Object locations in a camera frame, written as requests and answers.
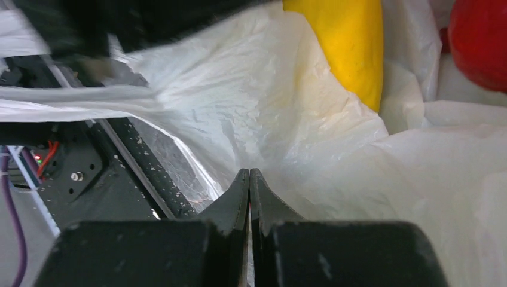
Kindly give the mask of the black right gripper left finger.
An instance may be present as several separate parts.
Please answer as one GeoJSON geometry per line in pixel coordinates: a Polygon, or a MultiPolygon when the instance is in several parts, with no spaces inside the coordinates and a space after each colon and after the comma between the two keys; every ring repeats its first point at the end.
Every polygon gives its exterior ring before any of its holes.
{"type": "Polygon", "coordinates": [[[249,172],[191,219],[84,221],[60,233],[36,286],[246,286],[249,172]]]}

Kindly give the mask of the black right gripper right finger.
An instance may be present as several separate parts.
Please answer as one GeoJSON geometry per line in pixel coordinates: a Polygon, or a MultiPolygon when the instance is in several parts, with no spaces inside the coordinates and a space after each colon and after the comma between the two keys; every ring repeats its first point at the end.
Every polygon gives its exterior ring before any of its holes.
{"type": "Polygon", "coordinates": [[[433,247],[404,221],[309,221],[251,169],[256,286],[447,286],[433,247]]]}

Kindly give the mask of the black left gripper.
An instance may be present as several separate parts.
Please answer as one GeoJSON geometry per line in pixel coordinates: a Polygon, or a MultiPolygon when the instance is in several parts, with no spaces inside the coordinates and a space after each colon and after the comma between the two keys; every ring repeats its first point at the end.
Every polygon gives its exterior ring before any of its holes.
{"type": "Polygon", "coordinates": [[[125,53],[173,44],[264,1],[14,1],[51,57],[112,76],[109,37],[125,53]]]}

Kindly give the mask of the white plastic bag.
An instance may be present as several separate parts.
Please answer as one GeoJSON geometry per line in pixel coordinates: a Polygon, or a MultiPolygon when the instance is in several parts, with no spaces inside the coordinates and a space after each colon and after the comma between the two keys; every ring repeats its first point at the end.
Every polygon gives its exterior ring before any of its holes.
{"type": "Polygon", "coordinates": [[[383,1],[375,113],[332,74],[304,17],[280,3],[173,45],[113,51],[142,75],[104,88],[1,88],[1,120],[131,115],[175,140],[216,199],[242,167],[310,219],[404,219],[452,286],[506,285],[506,95],[441,54],[450,1],[383,1]]]}

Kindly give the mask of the yellow fake lemon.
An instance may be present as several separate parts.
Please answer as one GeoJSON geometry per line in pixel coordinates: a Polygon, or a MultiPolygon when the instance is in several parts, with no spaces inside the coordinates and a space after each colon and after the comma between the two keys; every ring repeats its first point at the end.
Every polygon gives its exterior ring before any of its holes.
{"type": "Polygon", "coordinates": [[[337,80],[378,112],[383,88],[381,1],[284,1],[283,9],[306,18],[337,80]]]}

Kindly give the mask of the red fake apple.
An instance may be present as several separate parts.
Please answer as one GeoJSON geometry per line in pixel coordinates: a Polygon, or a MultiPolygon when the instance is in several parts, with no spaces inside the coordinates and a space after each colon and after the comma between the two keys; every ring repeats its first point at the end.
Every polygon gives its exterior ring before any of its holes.
{"type": "Polygon", "coordinates": [[[506,1],[454,1],[444,38],[468,80],[506,93],[506,1]]]}

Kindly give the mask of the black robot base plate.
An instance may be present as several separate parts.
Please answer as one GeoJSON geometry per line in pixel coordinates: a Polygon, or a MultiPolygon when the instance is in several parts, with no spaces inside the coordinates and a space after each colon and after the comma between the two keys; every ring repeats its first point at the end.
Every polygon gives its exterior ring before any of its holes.
{"type": "Polygon", "coordinates": [[[37,184],[35,199],[54,233],[78,221],[184,219],[196,210],[152,150],[160,132],[134,118],[67,123],[1,121],[1,144],[37,184]]]}

